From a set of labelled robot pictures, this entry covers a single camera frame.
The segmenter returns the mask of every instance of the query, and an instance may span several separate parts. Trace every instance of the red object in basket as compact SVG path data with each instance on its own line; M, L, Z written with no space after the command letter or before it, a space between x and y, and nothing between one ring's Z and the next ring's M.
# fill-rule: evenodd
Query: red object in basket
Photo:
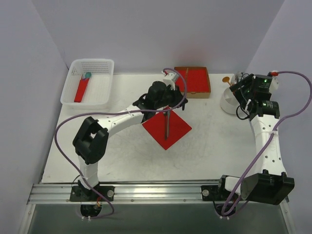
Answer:
M186 68L183 70L177 69L183 77L186 75ZM184 92L184 85L179 78L176 83L176 85L179 86L180 91ZM210 85L208 83L207 79L207 70L206 68L189 68L188 74L187 74L187 79L186 79L186 84L187 84L187 92L196 92L196 93L210 93Z
M186 135L192 128L174 111L170 112L169 118L169 136L165 140L165 120L163 113L158 113L150 120L143 123L143 127L165 150Z
M77 88L77 92L76 92L74 102L81 102L82 101L82 97L84 95L84 92L86 92L88 82L89 82L89 78L88 79L81 79L79 81L79 85Z

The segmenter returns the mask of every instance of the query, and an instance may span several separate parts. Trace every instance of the white wall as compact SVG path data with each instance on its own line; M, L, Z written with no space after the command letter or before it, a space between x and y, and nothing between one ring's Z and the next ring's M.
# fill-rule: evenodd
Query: white wall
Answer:
M247 71L267 74L271 70L294 70L312 77L312 1L285 0ZM303 78L280 75L273 96L281 115L298 111L308 99ZM290 208L299 234L312 233L312 107L279 128L283 162L288 176L295 178Z
M33 0L67 65L110 58L115 71L205 65L245 70L284 0Z
M18 231L59 114L67 68L30 0L0 8L0 228Z

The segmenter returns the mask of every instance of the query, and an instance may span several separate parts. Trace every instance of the white table surface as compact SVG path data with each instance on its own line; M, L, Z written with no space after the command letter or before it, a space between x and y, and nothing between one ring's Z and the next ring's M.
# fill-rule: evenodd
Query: white table surface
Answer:
M241 176L255 156L249 122L222 111L220 97L228 87L222 82L232 74L209 74L209 99L189 99L185 111L175 110L192 130L165 151L142 127L131 126L112 136L99 162L100 181L148 181L219 179L222 175ZM161 74L114 75L106 112L118 112L136 101ZM63 106L58 123L88 110ZM63 125L58 134L61 148L78 165L72 141L86 117ZM44 169L42 183L72 182L78 172L57 150L54 141Z

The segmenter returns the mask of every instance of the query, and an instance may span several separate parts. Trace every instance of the red square plate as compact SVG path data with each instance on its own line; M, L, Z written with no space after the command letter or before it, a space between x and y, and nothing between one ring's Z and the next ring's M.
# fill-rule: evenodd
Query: red square plate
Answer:
M165 140L165 116L163 113L153 116L150 120L143 123L143 127L165 150L169 149L192 129L174 111L170 112L169 137L167 140Z

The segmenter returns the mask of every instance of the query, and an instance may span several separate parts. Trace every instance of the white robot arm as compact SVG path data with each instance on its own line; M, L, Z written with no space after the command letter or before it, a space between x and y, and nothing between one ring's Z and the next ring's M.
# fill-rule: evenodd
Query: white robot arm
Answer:
M168 73L163 82L155 81L148 93L143 94L127 109L121 111L120 115L102 117L98 120L88 117L84 120L73 145L79 156L80 170L87 182L86 184L81 177L78 179L78 186L81 189L79 193L82 193L86 199L91 199L94 195L89 185L94 189L99 186L98 161L104 156L107 141L111 136L132 125L149 120L159 108L179 105L184 110L188 101L183 100L179 87L175 86L177 78L176 73Z
M235 193L243 200L278 205L294 188L294 179L287 177L280 153L278 130L273 130L280 114L278 103L270 101L272 80L272 76L250 74L230 89L241 107L249 112L257 154L273 134L272 141ZM222 187L231 192L238 181L238 177L224 176Z

